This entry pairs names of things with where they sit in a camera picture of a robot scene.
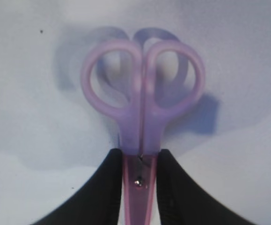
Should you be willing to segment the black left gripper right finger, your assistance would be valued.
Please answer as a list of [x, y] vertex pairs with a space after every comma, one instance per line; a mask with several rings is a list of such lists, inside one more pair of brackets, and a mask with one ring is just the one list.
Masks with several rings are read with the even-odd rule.
[[250, 225], [203, 190], [168, 149], [158, 154], [157, 204], [162, 225]]

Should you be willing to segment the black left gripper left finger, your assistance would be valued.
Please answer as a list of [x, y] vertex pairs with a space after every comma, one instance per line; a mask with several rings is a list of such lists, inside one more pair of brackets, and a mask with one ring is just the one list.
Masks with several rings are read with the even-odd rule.
[[91, 178], [36, 225], [117, 225], [122, 194], [123, 154], [111, 149]]

